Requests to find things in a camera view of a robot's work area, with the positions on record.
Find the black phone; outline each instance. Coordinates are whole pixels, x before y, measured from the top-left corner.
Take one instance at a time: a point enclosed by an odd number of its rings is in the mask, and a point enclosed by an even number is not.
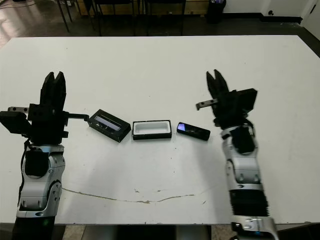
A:
[[[183,122],[179,122],[176,131],[181,134],[185,134],[197,139],[207,141],[210,137],[210,131],[197,126],[192,126]]]

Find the gray floor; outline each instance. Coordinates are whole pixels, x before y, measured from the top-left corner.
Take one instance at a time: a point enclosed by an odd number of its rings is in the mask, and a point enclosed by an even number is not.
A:
[[[70,32],[66,31],[58,5],[51,0],[5,0],[0,5],[0,48],[13,37],[86,37],[98,36],[98,22],[93,30],[88,17],[81,17],[76,7],[70,7],[72,22],[63,5]],[[154,16],[151,36],[180,35],[180,18]],[[205,17],[187,15],[184,18],[186,36],[201,35],[298,35],[320,57],[320,41],[297,23],[261,22],[258,18],[226,18],[219,24],[208,24]],[[130,16],[106,16],[102,22],[103,36],[133,36]],[[146,18],[136,18],[136,35],[146,36]]]

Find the chair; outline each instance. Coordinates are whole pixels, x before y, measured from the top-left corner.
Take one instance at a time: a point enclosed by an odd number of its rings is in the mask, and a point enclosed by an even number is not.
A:
[[[68,25],[67,25],[67,21],[66,21],[64,12],[63,12],[63,10],[62,10],[62,8],[61,8],[60,0],[57,0],[57,3],[58,3],[58,7],[59,7],[59,10],[60,10],[60,13],[61,13],[61,16],[62,16],[64,25],[65,25],[65,28],[66,28],[66,30],[67,30],[68,33],[69,33],[70,31],[69,31],[69,28],[68,28]],[[79,14],[80,14],[80,16],[81,16],[81,10],[80,10],[80,7],[79,7],[78,0],[75,0],[75,3],[76,3],[76,5],[77,5],[77,7],[78,7]],[[92,10],[93,10],[94,15],[95,15],[95,16],[97,15],[97,14],[96,14],[96,10],[95,10],[95,8],[94,8],[94,4],[93,4],[92,0],[83,0],[83,3],[84,3],[84,6],[85,6],[85,9],[86,9],[86,12],[87,12],[87,14],[88,14],[88,17],[89,17],[89,19],[90,19],[92,28],[93,28],[93,30],[95,30],[95,25],[94,25],[94,23],[92,22],[92,19],[91,19],[91,17],[90,17],[90,13],[89,13],[89,12],[90,12],[90,9],[91,9],[91,7],[92,7]],[[69,7],[68,7],[68,4],[67,4],[67,0],[65,0],[65,4],[64,4],[64,5],[65,5],[65,7],[66,7],[66,11],[68,12],[70,22],[72,22],[72,18],[71,18],[71,15],[70,15],[70,11],[69,11]]]
[[[101,26],[100,26],[100,14],[98,13],[98,7],[100,10],[101,15],[103,16],[103,12],[101,9],[101,5],[112,5],[113,7],[113,14],[116,15],[116,7],[115,5],[120,4],[132,4],[132,28],[133,28],[133,35],[136,35],[136,27],[135,27],[135,7],[134,7],[134,0],[95,0],[95,11],[97,12],[98,18],[98,27],[99,27],[99,35],[101,34]]]
[[[186,0],[144,0],[145,3],[145,14],[146,17],[146,35],[149,36],[149,16],[152,16],[152,4],[182,4],[182,12],[181,12],[181,36],[183,35],[184,31],[184,15],[185,15],[185,8],[186,8]],[[150,4],[150,15],[148,10],[148,3]]]

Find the black cable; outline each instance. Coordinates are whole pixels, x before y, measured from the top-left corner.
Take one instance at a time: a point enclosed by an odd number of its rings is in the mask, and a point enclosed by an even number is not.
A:
[[[35,3],[30,4],[30,5],[26,5],[26,6],[7,6],[7,7],[0,7],[0,10],[1,10],[1,9],[25,8],[25,7],[30,7],[30,6],[33,6],[33,5],[35,5]]]
[[[5,5],[0,4],[0,6],[1,6],[1,7],[5,7],[5,6],[16,7],[16,6],[12,5],[12,4],[21,5],[21,4],[25,4],[25,3],[28,3],[28,2],[35,2],[35,1],[34,1],[34,0],[25,0],[25,1],[13,2],[13,3],[5,4]]]
[[[30,137],[24,142],[24,151],[23,151],[22,158],[21,158],[21,163],[20,163],[21,170],[22,170],[22,164],[24,162],[28,146],[30,146]]]

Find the white wall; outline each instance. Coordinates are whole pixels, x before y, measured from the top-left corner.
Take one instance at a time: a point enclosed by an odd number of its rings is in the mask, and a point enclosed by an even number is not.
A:
[[[224,13],[261,13],[265,0],[226,0]]]
[[[226,0],[225,13],[262,13],[278,17],[304,18],[317,0]]]
[[[268,16],[270,10],[274,16],[279,17],[304,17],[306,9],[314,0],[263,0],[261,12]]]

